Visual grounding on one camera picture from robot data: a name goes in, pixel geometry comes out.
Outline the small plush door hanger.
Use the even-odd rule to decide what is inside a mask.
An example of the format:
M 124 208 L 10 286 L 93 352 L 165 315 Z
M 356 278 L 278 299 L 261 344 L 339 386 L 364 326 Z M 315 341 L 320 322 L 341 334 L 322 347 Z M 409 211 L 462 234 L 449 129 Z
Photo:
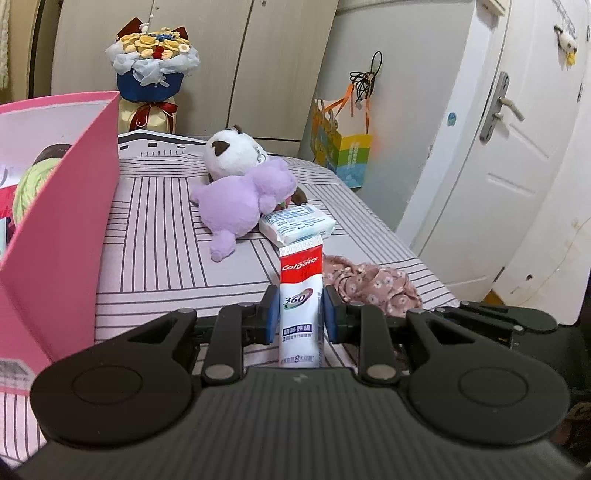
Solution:
M 577 56 L 577 40 L 568 31 L 562 29 L 558 25 L 554 26 L 554 31 L 557 35 L 559 48 L 565 53 L 565 62 L 568 67 L 576 64 Z

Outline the striped pink bed sheet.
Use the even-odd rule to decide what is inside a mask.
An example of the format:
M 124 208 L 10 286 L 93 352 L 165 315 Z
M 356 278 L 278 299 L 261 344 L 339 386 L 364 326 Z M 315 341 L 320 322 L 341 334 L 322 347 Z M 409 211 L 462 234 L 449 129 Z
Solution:
M 120 180 L 91 303 L 97 341 L 171 310 L 207 317 L 223 306 L 256 302 L 279 279 L 276 248 L 259 233 L 215 263 L 211 241 L 189 187 L 204 177 L 204 147 L 173 138 L 126 135 L 119 141 Z M 361 396 L 342 396 L 352 350 L 325 349 L 325 399 L 297 385 L 263 399 L 277 376 L 276 345 L 245 351 L 254 389 L 211 393 L 197 426 L 182 424 L 144 446 L 88 452 L 48 446 L 29 401 L 1 398 L 1 454 L 24 479 L 359 479 L 389 470 L 424 472 L 444 442 L 415 427 L 405 409 L 363 410 Z

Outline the green yarn ball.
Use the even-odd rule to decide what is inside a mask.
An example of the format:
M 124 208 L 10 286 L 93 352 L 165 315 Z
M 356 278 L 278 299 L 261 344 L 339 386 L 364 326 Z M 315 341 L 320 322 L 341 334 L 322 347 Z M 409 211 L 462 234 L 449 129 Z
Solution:
M 49 145 L 23 174 L 16 186 L 12 205 L 12 221 L 16 226 L 23 221 L 27 210 L 70 148 L 71 144 L 66 143 Z

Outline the Colgate toothpaste tube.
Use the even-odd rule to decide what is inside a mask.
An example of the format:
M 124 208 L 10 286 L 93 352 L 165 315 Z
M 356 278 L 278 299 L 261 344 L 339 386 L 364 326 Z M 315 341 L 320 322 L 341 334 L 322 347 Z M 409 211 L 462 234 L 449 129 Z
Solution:
M 322 270 L 320 235 L 280 248 L 280 367 L 322 364 Z

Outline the white tissue pack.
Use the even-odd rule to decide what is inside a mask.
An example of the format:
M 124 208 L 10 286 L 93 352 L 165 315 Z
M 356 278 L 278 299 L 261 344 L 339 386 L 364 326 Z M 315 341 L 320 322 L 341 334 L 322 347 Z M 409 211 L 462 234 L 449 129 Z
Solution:
M 336 224 L 315 205 L 302 204 L 260 217 L 259 232 L 277 247 L 284 247 L 315 235 L 328 238 Z

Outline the colourful paper gift bag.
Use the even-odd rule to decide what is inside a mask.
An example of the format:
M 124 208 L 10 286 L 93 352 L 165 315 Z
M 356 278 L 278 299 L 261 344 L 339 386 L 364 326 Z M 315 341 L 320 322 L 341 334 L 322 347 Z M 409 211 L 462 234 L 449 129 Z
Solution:
M 311 103 L 315 163 L 330 169 L 349 188 L 359 189 L 365 182 L 372 141 L 369 100 L 356 99 L 354 83 L 338 100 Z

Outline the pink storage box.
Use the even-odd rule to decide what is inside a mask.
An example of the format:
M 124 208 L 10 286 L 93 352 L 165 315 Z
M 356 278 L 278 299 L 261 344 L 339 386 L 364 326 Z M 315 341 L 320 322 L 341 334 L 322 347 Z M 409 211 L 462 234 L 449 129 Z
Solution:
M 69 149 L 1 258 L 1 390 L 25 395 L 43 369 L 92 345 L 103 238 L 119 178 L 118 94 L 81 92 L 1 107 L 1 180 L 47 146 Z

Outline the white door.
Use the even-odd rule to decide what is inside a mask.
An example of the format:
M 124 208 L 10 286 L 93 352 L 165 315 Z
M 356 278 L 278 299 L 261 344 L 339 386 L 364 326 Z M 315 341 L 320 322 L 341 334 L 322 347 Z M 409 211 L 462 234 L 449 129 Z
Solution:
M 513 1 L 490 93 L 471 142 L 454 161 L 413 246 L 460 300 L 481 300 L 517 252 L 560 168 L 586 72 L 587 1 Z M 568 67 L 554 26 L 577 40 Z M 499 73 L 525 120 L 503 108 L 490 141 L 480 141 Z

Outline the flower bouquet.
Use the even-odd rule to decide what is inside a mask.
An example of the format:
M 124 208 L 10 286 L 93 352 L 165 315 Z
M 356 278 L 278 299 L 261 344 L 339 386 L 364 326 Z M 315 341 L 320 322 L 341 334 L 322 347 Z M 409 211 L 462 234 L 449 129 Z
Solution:
M 200 59 L 183 26 L 152 30 L 132 18 L 106 50 L 119 91 L 118 130 L 173 134 L 178 105 L 174 96 Z

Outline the pink floral scrunchie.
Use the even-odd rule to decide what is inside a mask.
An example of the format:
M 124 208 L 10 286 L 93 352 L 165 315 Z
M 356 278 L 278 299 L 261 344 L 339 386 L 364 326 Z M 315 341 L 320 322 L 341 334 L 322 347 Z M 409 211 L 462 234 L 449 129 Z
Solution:
M 421 296 L 408 274 L 390 266 L 356 264 L 341 256 L 324 256 L 324 283 L 345 303 L 374 305 L 391 317 L 422 308 Z

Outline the purple plush toy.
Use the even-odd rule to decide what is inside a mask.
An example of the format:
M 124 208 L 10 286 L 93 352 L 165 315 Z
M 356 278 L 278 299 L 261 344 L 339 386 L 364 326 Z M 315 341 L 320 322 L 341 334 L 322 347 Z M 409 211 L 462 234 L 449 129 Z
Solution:
M 211 260 L 221 262 L 235 251 L 236 240 L 249 234 L 263 215 L 287 202 L 297 178 L 281 158 L 261 163 L 243 175 L 231 175 L 191 187 L 201 222 L 211 231 Z

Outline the white panda plush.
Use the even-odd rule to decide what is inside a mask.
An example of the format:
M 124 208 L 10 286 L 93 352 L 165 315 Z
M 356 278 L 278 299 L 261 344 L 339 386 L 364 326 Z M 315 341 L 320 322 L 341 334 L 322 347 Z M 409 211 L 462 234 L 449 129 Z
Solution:
M 238 127 L 214 134 L 207 141 L 204 151 L 204 164 L 213 181 L 231 175 L 243 175 L 272 159 L 256 140 Z M 290 197 L 295 198 L 297 205 L 307 202 L 304 192 L 298 187 Z

